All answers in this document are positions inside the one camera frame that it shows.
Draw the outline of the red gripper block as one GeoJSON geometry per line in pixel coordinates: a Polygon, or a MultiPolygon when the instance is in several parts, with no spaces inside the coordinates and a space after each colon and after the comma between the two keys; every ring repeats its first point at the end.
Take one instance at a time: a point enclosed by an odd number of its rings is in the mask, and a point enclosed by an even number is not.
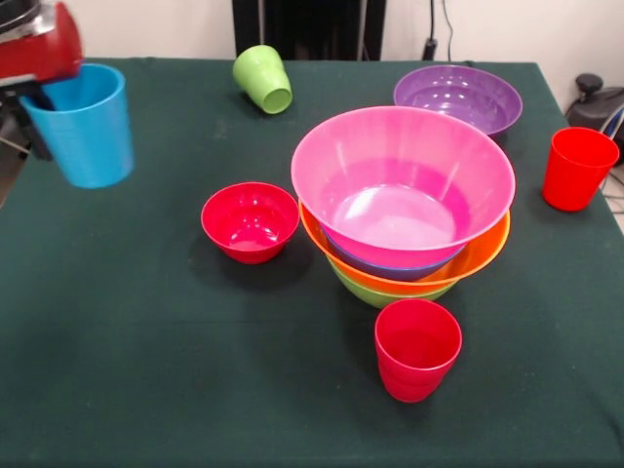
{"type": "MultiPolygon", "coordinates": [[[[1,4],[1,81],[31,84],[30,99],[41,109],[55,106],[39,83],[78,74],[84,52],[78,26],[63,2],[3,2],[1,4]]],[[[30,117],[21,108],[21,128],[39,159],[53,155],[30,117]]]]}

